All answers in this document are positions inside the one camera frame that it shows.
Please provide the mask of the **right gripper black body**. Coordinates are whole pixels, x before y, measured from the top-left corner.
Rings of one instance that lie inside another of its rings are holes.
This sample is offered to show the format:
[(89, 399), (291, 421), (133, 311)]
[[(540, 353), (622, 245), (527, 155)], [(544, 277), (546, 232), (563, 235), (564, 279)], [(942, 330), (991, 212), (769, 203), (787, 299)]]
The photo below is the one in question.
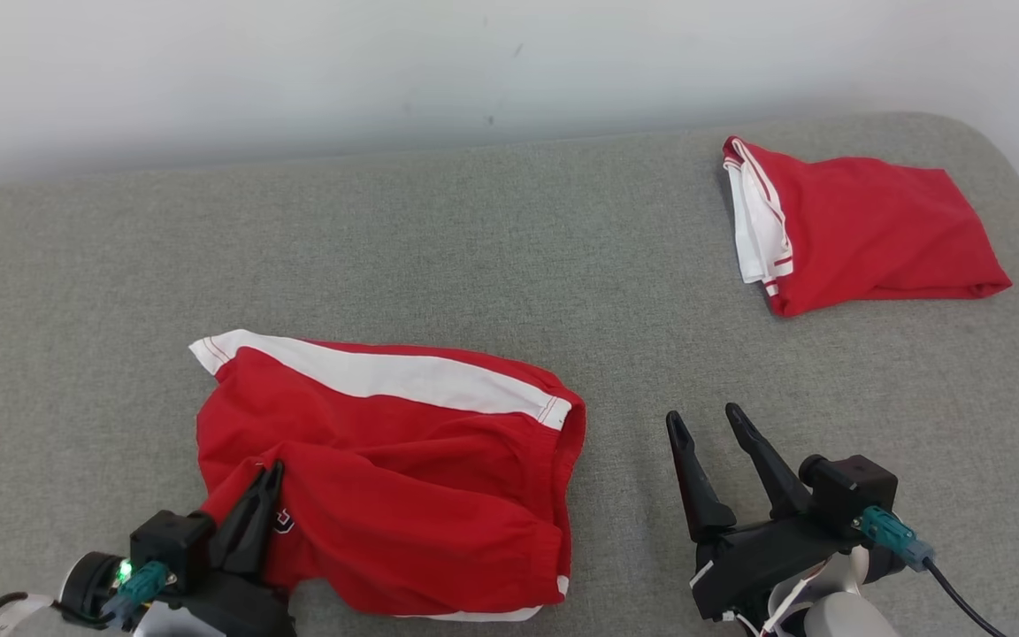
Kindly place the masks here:
[(704, 620), (723, 620), (725, 612), (744, 614), (749, 621), (768, 616), (770, 593), (786, 580), (800, 576), (842, 554), (852, 575), (845, 583), (865, 584), (870, 550), (852, 525), (839, 525), (820, 512), (737, 528), (731, 512), (700, 512), (691, 516), (696, 544), (696, 573), (691, 592)]

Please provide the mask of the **red shorts with white stripe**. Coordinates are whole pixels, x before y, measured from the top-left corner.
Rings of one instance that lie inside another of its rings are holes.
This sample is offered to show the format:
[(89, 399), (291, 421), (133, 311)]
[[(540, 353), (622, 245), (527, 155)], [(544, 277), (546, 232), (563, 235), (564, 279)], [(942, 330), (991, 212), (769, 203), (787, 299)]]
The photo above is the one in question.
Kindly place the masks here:
[(322, 579), (352, 609), (445, 621), (565, 601), (587, 414), (552, 372), (243, 329), (190, 351), (218, 383), (195, 419), (203, 510), (223, 523), (260, 468), (284, 467), (263, 583)]

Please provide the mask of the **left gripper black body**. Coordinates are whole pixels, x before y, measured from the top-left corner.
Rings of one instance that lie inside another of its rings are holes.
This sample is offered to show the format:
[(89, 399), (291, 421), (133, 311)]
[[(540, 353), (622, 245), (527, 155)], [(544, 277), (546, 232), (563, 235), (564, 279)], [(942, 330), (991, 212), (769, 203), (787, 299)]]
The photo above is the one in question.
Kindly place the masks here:
[(186, 594), (162, 593), (133, 637), (298, 637), (283, 590), (212, 572)]

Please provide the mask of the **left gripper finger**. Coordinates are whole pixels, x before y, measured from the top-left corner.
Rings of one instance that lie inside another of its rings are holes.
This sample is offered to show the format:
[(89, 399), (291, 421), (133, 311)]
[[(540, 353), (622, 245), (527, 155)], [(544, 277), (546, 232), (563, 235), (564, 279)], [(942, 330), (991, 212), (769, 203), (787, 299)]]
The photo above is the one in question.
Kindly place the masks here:
[(211, 537), (211, 568), (243, 578), (259, 578), (270, 536), (270, 471), (260, 469), (250, 487)]
[(255, 581), (263, 575), (271, 535), (278, 524), (284, 472), (283, 461), (275, 460), (256, 476), (239, 501), (239, 575)]

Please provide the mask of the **red jersey with white sleeves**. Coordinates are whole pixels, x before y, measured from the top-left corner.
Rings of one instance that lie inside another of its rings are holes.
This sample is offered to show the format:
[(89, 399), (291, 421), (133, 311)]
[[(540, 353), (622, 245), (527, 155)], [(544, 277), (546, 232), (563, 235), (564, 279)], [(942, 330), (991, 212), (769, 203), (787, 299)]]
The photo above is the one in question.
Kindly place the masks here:
[(809, 163), (732, 134), (739, 275), (782, 318), (850, 301), (982, 299), (1011, 286), (974, 206), (938, 168)]

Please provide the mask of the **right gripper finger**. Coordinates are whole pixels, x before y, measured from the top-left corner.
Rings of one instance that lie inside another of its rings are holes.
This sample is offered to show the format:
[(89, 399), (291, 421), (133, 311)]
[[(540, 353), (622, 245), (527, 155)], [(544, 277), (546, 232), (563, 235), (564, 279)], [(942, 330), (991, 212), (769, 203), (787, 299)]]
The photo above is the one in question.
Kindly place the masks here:
[(770, 518), (780, 520), (803, 515), (808, 511), (810, 494), (801, 484), (775, 447), (761, 435), (744, 409), (736, 403), (725, 404), (727, 418), (741, 450), (747, 453), (767, 493)]
[(728, 505), (720, 503), (695, 453), (695, 444), (678, 411), (664, 417), (677, 484), (688, 532), (694, 543), (712, 543), (737, 524)]

